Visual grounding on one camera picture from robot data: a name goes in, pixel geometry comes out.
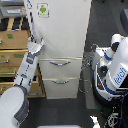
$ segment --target white cabinet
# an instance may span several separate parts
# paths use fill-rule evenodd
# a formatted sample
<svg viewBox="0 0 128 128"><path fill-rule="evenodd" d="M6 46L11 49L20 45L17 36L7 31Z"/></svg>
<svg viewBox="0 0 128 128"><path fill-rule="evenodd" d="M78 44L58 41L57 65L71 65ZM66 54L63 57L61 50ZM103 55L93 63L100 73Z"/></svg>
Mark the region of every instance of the white cabinet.
<svg viewBox="0 0 128 128"><path fill-rule="evenodd" d="M43 37L45 41L39 56L39 65L46 96L48 99L76 98L91 0L30 0L30 2L31 9L24 0L30 28L32 29L30 20L32 11L37 40L40 41ZM49 12L49 17L40 16L42 10L44 11L42 15ZM65 78L74 80L65 83L65 86L58 86L50 81Z"/></svg>

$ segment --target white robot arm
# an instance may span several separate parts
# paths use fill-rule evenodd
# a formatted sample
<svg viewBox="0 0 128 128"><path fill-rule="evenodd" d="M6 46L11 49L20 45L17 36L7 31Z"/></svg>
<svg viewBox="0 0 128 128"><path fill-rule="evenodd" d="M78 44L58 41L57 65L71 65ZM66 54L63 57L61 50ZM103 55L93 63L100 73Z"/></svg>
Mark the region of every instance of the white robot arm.
<svg viewBox="0 0 128 128"><path fill-rule="evenodd" d="M44 45L28 42L29 53L25 53L14 80L13 87L0 98L0 128L19 128L28 115L29 103L26 98L36 71L39 51Z"/></svg>

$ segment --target label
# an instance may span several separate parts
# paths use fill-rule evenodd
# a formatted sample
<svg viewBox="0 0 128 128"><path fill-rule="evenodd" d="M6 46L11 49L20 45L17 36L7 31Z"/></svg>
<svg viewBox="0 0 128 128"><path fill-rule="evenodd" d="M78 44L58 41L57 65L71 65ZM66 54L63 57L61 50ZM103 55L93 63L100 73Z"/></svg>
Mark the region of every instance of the label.
<svg viewBox="0 0 128 128"><path fill-rule="evenodd" d="M1 58L6 58L6 56L5 55L1 55Z"/></svg>
<svg viewBox="0 0 128 128"><path fill-rule="evenodd" d="M13 69L13 68L8 68L9 70Z"/></svg>
<svg viewBox="0 0 128 128"><path fill-rule="evenodd" d="M23 58L24 54L13 54L14 58Z"/></svg>
<svg viewBox="0 0 128 128"><path fill-rule="evenodd" d="M127 74L128 74L128 71L123 67L122 64L120 64L117 68L116 73L114 74L112 78L112 80L114 81L117 87L120 87L120 85L124 81Z"/></svg>
<svg viewBox="0 0 128 128"><path fill-rule="evenodd" d="M9 14L20 14L20 9L14 9L14 10L7 10Z"/></svg>
<svg viewBox="0 0 128 128"><path fill-rule="evenodd" d="M13 39L13 35L12 34L7 34L9 39Z"/></svg>

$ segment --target floor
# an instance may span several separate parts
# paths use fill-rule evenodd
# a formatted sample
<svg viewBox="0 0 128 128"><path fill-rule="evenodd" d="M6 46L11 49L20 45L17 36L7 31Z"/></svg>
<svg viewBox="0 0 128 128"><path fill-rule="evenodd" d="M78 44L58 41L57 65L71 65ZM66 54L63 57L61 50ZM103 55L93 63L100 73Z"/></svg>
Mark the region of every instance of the floor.
<svg viewBox="0 0 128 128"><path fill-rule="evenodd" d="M107 47L111 44L111 36L120 33L126 36L120 23L120 12L128 8L128 1L120 0L92 0L91 15L86 37L85 52L91 52L91 45ZM89 71L81 72L80 88L86 89ZM44 125L79 125L83 128L93 128L90 116L98 117L101 128L105 119L100 110L88 105L87 93L78 92L77 99L47 100L45 98L29 99L29 116L21 124L21 128L36 128Z"/></svg>

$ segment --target green sticker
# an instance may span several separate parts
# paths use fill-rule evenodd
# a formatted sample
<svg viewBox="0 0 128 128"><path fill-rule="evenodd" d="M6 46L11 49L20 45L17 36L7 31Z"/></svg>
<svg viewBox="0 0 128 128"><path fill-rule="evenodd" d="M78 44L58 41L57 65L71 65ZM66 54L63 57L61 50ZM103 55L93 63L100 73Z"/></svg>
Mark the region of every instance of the green sticker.
<svg viewBox="0 0 128 128"><path fill-rule="evenodd" d="M44 7L44 5L41 6L40 11L41 11L42 13L45 13L46 8Z"/></svg>
<svg viewBox="0 0 128 128"><path fill-rule="evenodd" d="M8 68L9 70L13 69L13 68Z"/></svg>
<svg viewBox="0 0 128 128"><path fill-rule="evenodd" d="M7 34L9 39L13 39L13 35L12 34Z"/></svg>
<svg viewBox="0 0 128 128"><path fill-rule="evenodd" d="M1 55L1 58L6 58L6 56L5 55Z"/></svg>
<svg viewBox="0 0 128 128"><path fill-rule="evenodd" d="M13 54L14 58L23 58L24 54Z"/></svg>

